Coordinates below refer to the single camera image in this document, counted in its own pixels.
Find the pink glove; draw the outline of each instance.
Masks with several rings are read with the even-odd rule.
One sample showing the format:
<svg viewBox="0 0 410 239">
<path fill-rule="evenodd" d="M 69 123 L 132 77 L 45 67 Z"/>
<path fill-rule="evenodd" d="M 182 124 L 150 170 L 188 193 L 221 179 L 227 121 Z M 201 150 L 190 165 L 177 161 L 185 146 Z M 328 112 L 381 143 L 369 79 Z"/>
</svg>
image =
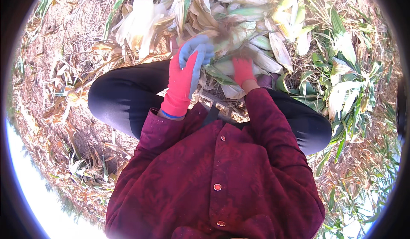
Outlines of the pink glove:
<svg viewBox="0 0 410 239">
<path fill-rule="evenodd" d="M 240 87 L 242 87 L 242 83 L 246 80 L 255 80 L 256 82 L 256 78 L 252 72 L 252 60 L 234 57 L 232 63 L 235 69 L 234 80 Z"/>
<path fill-rule="evenodd" d="M 183 44 L 169 63 L 169 84 L 161 112 L 170 118 L 180 118 L 187 113 L 192 93 L 199 81 L 202 65 L 214 57 L 214 46 L 206 35 L 198 35 Z"/>
</svg>

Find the red button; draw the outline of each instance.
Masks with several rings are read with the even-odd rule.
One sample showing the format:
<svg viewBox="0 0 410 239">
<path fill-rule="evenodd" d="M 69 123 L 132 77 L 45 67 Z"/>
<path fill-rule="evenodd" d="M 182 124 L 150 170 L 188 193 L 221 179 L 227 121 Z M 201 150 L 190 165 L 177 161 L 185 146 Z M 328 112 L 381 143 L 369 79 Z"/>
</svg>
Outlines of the red button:
<svg viewBox="0 0 410 239">
<path fill-rule="evenodd" d="M 224 226 L 226 226 L 226 223 L 223 222 L 223 221 L 218 221 L 217 225 L 220 226 L 220 227 L 224 227 Z"/>
<path fill-rule="evenodd" d="M 214 185 L 214 190 L 219 191 L 219 190 L 221 190 L 221 189 L 222 189 L 222 186 L 221 186 L 221 185 L 219 185 L 219 184 L 215 184 L 215 185 Z"/>
</svg>

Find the jacket sleeve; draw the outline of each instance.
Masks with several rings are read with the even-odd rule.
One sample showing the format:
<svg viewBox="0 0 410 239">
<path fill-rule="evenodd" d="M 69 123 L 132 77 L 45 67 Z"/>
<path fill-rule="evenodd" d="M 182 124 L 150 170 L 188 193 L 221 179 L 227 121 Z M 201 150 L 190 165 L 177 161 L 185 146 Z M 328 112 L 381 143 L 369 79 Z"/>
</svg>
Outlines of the jacket sleeve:
<svg viewBox="0 0 410 239">
<path fill-rule="evenodd" d="M 325 215 L 312 170 L 308 166 L 305 155 L 299 149 L 296 137 L 284 114 L 274 103 L 266 89 L 254 89 L 246 98 L 250 125 L 255 134 L 255 141 L 263 146 L 268 154 L 269 162 L 303 186 L 316 200 Z"/>
<path fill-rule="evenodd" d="M 105 218 L 105 233 L 107 235 L 110 234 L 111 224 L 134 183 L 154 158 L 180 140 L 184 121 L 162 118 L 153 112 L 156 112 L 156 110 L 150 110 L 142 127 L 141 138 L 134 151 L 134 156 L 121 172 L 114 192 L 110 197 Z"/>
</svg>

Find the black pants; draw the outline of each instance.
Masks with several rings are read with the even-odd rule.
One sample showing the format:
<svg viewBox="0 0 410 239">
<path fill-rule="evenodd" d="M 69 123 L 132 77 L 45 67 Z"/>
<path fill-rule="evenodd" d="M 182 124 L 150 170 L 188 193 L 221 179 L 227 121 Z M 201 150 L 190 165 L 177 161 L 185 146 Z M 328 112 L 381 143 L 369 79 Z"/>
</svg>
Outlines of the black pants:
<svg viewBox="0 0 410 239">
<path fill-rule="evenodd" d="M 160 108 L 167 88 L 169 60 L 112 70 L 92 84 L 88 105 L 102 122 L 139 139 L 150 108 Z M 331 125 L 320 114 L 288 95 L 268 89 L 285 115 L 305 155 L 323 150 L 331 139 Z M 237 127 L 249 123 L 237 124 Z"/>
</svg>

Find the maroon jacket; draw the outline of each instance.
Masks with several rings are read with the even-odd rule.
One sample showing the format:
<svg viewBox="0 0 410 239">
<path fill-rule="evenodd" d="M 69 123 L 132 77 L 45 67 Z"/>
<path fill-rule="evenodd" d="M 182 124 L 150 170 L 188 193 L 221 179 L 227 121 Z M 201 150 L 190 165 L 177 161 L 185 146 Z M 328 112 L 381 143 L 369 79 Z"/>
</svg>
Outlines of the maroon jacket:
<svg viewBox="0 0 410 239">
<path fill-rule="evenodd" d="M 197 104 L 183 121 L 149 113 L 108 205 L 109 238 L 312 238 L 325 211 L 312 170 L 265 89 L 239 130 Z"/>
</svg>

